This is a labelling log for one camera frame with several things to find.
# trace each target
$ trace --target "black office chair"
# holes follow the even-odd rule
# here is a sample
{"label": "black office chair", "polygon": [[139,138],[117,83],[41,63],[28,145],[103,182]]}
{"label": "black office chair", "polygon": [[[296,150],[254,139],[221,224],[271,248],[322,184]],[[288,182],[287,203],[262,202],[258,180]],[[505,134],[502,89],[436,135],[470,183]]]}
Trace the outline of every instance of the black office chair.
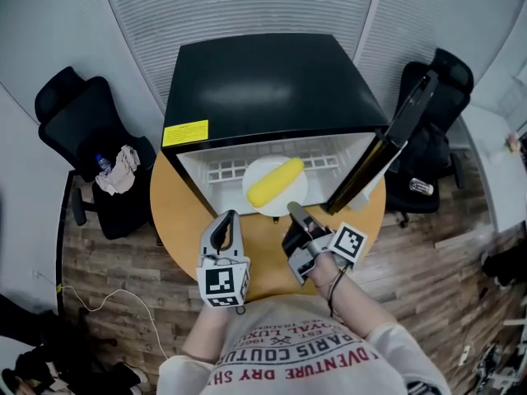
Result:
{"label": "black office chair", "polygon": [[[469,104],[473,89],[473,75],[470,68],[453,54],[437,49],[430,66],[412,62],[406,65],[401,77],[399,102],[405,98],[428,71],[438,74],[439,83],[433,97],[408,140],[399,158],[385,174],[386,209],[401,211],[403,221],[408,225],[408,213],[433,213],[439,209],[437,180],[454,175],[458,188],[464,186],[463,170],[456,154],[450,152],[446,132]],[[412,178],[420,179],[434,186],[431,196],[410,190]]]}
{"label": "black office chair", "polygon": [[105,237],[118,239],[152,223],[150,178],[156,153],[145,137],[133,137],[124,128],[106,79],[92,77],[84,81],[66,67],[40,90],[35,112],[40,121],[40,139],[87,182],[100,173],[96,154],[113,164],[122,145],[130,145],[138,153],[141,165],[127,192],[110,195],[94,182],[94,203],[83,202],[79,188],[73,192],[72,208],[78,225],[86,223],[85,211],[95,211]]}

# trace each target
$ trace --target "shirt sleeve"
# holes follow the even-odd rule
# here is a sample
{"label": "shirt sleeve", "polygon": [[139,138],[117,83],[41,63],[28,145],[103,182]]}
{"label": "shirt sleeve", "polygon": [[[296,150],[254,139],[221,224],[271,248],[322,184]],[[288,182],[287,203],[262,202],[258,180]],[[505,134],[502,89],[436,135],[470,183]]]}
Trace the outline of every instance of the shirt sleeve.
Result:
{"label": "shirt sleeve", "polygon": [[451,395],[442,373],[422,351],[409,332],[397,323],[375,329],[366,340],[396,369],[409,386],[425,383],[441,395]]}
{"label": "shirt sleeve", "polygon": [[157,395],[198,395],[207,386],[213,367],[186,355],[175,355],[159,368]]}

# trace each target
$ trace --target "black mini fridge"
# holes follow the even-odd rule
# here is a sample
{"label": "black mini fridge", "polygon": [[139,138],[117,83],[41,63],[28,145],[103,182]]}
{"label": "black mini fridge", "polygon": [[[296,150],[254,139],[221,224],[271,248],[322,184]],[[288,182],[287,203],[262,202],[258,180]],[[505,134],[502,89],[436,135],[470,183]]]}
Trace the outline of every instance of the black mini fridge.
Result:
{"label": "black mini fridge", "polygon": [[166,107],[162,151],[217,215],[256,212],[241,181],[266,155],[304,161],[304,205],[329,213],[383,174],[436,86],[429,72],[389,123],[332,35],[243,35],[183,45]]}

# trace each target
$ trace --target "white cable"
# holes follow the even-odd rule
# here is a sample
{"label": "white cable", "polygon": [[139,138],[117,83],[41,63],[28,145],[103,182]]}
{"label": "white cable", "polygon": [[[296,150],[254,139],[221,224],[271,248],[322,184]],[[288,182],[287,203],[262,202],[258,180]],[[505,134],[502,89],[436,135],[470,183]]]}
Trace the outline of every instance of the white cable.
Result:
{"label": "white cable", "polygon": [[130,295],[133,295],[136,299],[141,301],[142,305],[145,306],[145,308],[147,309],[148,316],[150,316],[150,320],[152,321],[152,326],[154,327],[154,331],[156,331],[157,343],[159,344],[159,348],[160,348],[161,352],[163,353],[163,355],[165,356],[165,358],[168,360],[168,356],[166,355],[165,350],[163,350],[163,347],[161,346],[161,339],[159,338],[159,332],[157,331],[156,324],[154,323],[154,318],[152,317],[152,314],[150,313],[150,309],[148,308],[147,304],[144,301],[142,301],[141,297],[139,297],[138,295],[135,295],[134,293],[131,293],[130,291],[122,290],[122,289],[119,288],[118,290],[115,290],[113,293],[107,295],[105,297],[105,299],[102,300],[102,304],[97,309],[89,309],[88,306],[86,306],[86,303],[84,303],[84,301],[82,301],[82,298],[79,296],[79,294],[77,294],[77,292],[75,291],[75,288],[73,288],[72,286],[63,286],[63,288],[69,288],[69,289],[73,290],[73,292],[75,293],[77,298],[81,301],[82,305],[86,308],[86,310],[88,310],[89,312],[92,312],[92,313],[96,312],[97,310],[101,310],[102,306],[105,305],[107,299],[109,297],[111,297],[112,295],[117,294],[120,291],[122,291],[123,293],[127,293],[127,294],[130,294]]}

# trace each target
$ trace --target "hand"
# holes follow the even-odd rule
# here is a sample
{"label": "hand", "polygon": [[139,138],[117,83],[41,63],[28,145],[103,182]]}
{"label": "hand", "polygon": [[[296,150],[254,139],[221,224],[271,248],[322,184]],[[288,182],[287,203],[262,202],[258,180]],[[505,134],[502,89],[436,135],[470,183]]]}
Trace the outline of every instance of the hand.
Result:
{"label": "hand", "polygon": [[315,267],[307,272],[316,287],[328,286],[338,275],[338,266],[333,253],[323,252],[316,257]]}

